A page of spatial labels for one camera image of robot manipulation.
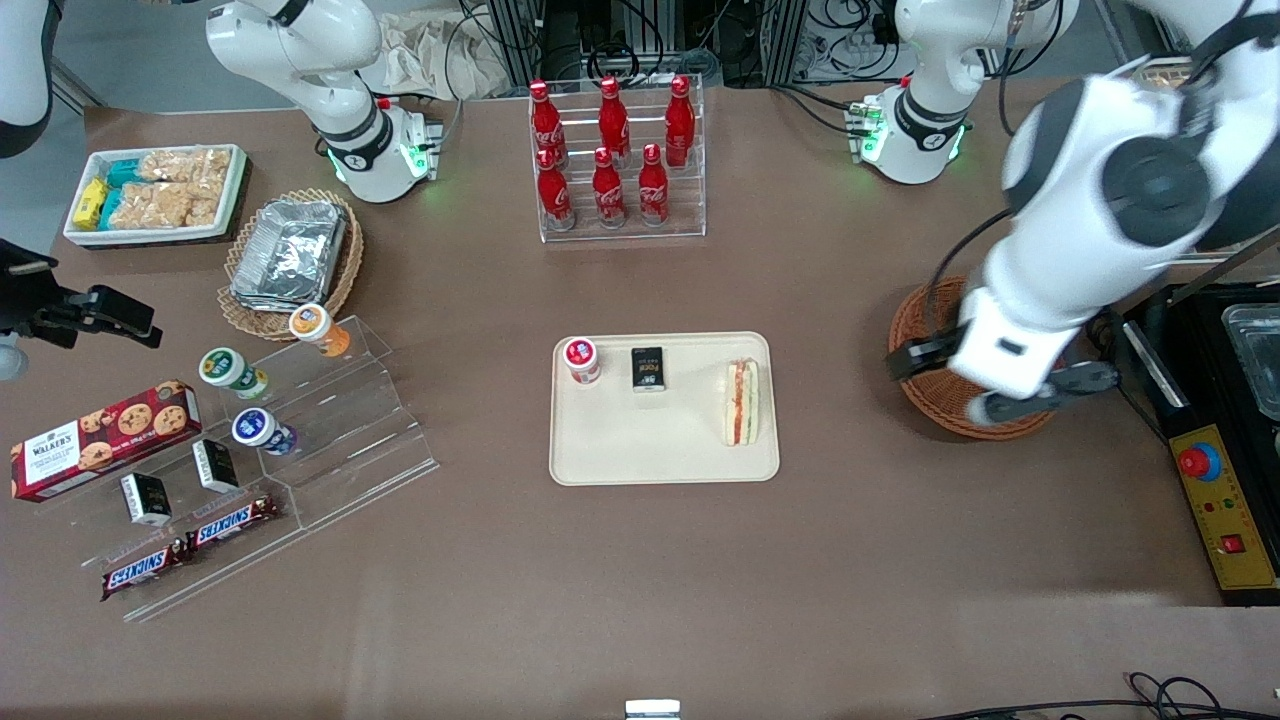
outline red box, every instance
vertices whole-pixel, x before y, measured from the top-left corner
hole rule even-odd
[[[13,496],[44,502],[200,429],[195,392],[179,380],[160,383],[13,446]]]

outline aluminum foil container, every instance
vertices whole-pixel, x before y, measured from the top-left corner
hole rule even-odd
[[[268,204],[232,277],[232,297],[268,313],[324,304],[346,232],[347,213],[332,202]]]

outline small jar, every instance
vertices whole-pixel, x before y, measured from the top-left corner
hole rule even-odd
[[[215,347],[200,360],[200,379],[225,387],[241,400],[253,400],[266,392],[266,373],[244,361],[230,347]]]
[[[288,455],[298,446],[298,432],[261,407],[250,407],[236,415],[232,437],[268,455]]]
[[[289,315],[289,332],[302,342],[320,348],[320,355],[337,357],[351,346],[351,333],[339,328],[323,305],[307,302]]]
[[[580,384],[591,384],[600,377],[600,354],[585,337],[575,337],[564,345],[564,365]]]

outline bottle cap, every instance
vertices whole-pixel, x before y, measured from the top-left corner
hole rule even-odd
[[[333,318],[323,305],[307,302],[289,315],[289,332],[301,341],[324,337],[333,327]]]
[[[261,407],[250,407],[236,415],[236,421],[232,423],[232,436],[236,437],[236,442],[257,447],[271,438],[275,428],[276,421],[270,413]]]
[[[575,337],[564,346],[564,363],[570,368],[590,368],[595,363],[595,343],[585,337]]]
[[[227,387],[244,374],[244,356],[230,347],[215,347],[200,359],[200,379],[214,387]]]

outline blue package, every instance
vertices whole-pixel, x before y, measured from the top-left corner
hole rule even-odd
[[[106,193],[106,201],[102,202],[102,217],[97,219],[97,229],[109,231],[111,229],[111,213],[120,206],[120,200],[124,196],[119,190],[113,190]]]
[[[116,160],[106,169],[106,184],[110,187],[124,187],[127,182],[142,182],[138,160]]]

